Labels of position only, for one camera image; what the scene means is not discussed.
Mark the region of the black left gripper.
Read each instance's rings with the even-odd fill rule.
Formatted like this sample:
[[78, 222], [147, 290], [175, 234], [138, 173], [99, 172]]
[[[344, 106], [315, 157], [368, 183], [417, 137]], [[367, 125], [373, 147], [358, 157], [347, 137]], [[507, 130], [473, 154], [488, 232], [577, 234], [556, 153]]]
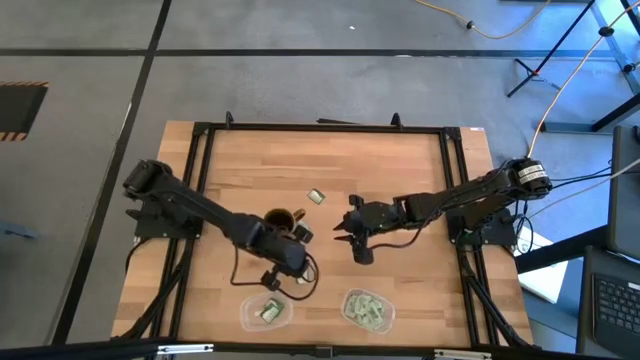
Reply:
[[301, 243], [259, 224], [251, 240], [251, 253], [267, 259], [284, 274], [302, 277], [309, 267], [308, 253]]

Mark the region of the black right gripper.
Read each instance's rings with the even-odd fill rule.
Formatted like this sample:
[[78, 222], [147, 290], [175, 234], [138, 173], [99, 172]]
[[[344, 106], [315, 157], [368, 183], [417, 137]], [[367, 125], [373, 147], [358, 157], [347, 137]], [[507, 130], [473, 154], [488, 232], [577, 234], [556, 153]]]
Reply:
[[365, 239], [395, 231], [404, 223], [405, 213], [396, 203], [365, 202], [358, 195], [350, 195], [348, 201], [353, 209], [333, 228], [334, 231], [346, 231], [347, 234], [336, 236], [337, 241], [351, 243], [354, 238]]

